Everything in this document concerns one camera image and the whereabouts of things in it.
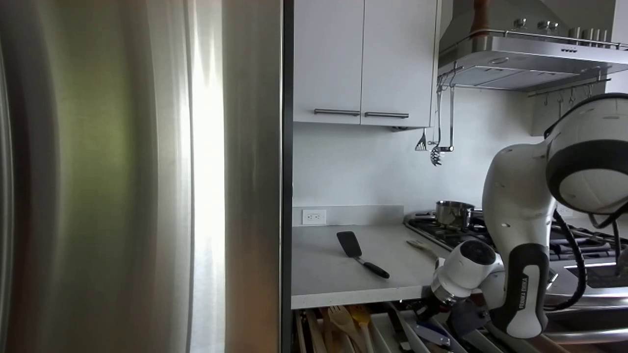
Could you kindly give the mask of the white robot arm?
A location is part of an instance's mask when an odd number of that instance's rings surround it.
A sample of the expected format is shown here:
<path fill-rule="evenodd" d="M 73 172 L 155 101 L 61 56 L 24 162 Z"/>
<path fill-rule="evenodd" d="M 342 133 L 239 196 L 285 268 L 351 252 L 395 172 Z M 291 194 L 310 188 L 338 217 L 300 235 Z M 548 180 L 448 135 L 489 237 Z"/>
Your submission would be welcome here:
<path fill-rule="evenodd" d="M 501 148 L 487 172 L 483 215 L 491 235 L 459 243 L 426 288 L 434 307 L 479 290 L 491 321 L 512 337 L 546 329 L 550 233 L 555 207 L 612 223 L 628 205 L 628 96 L 575 103 L 540 143 Z"/>

